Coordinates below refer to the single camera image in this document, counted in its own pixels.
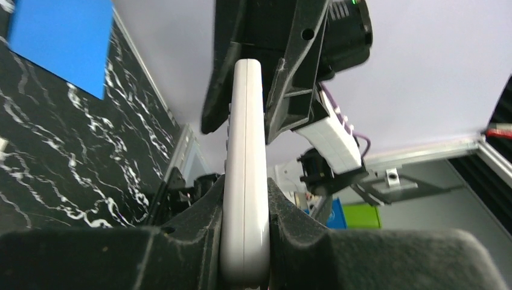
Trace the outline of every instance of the white plastic object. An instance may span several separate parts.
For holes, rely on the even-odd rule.
[[[270,270],[269,203],[261,65],[235,64],[224,185],[220,270],[231,284],[257,286]]]
[[[295,132],[306,138],[309,143],[325,158],[336,174],[361,167],[361,154],[351,132],[338,120],[334,109],[322,91],[320,98],[327,107],[329,116]]]
[[[8,143],[9,142],[7,140],[0,137],[0,153],[4,151]]]

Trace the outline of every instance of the white remote control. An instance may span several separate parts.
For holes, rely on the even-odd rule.
[[[269,202],[261,65],[235,65],[228,118],[228,156],[220,241],[220,270],[234,285],[257,286],[270,271]]]

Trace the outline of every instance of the blue box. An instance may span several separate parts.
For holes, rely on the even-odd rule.
[[[103,99],[114,7],[110,0],[17,0],[12,51]]]
[[[331,209],[331,215],[329,215],[329,219],[325,225],[328,228],[343,230],[347,229],[347,221],[345,220],[345,215],[343,214],[343,207],[341,206],[341,201],[339,198],[333,200],[333,207]]]

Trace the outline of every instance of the white wall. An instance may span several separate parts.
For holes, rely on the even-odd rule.
[[[304,186],[298,178],[302,170],[297,163],[279,167],[277,176],[274,167],[268,175],[277,179],[286,190],[302,191]],[[404,166],[400,174],[429,182],[439,187],[453,187],[464,184],[447,161]],[[336,194],[342,204],[360,201],[350,189]],[[502,229],[478,197],[464,188],[445,195],[420,198],[380,207],[384,229],[401,230],[442,230],[457,228],[472,233],[489,250],[494,262],[507,283],[512,286],[512,238]]]
[[[113,2],[177,121],[198,132],[211,74],[214,1]],[[356,130],[372,138],[372,153],[478,134],[511,72],[512,2],[367,2],[371,57],[327,86]],[[198,136],[218,172],[226,157],[225,126]],[[267,148],[268,164],[309,147],[282,134]]]

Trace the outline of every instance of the black textured surface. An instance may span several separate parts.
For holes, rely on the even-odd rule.
[[[161,230],[0,236],[0,289],[229,289],[217,271],[223,182]],[[330,230],[268,184],[272,289],[507,289],[467,233]]]
[[[0,158],[0,233],[141,224],[179,126],[120,29],[112,27],[99,100],[12,53],[9,15],[0,7],[0,137],[9,141]]]
[[[271,180],[269,205],[274,289],[507,289],[469,233],[330,230]]]

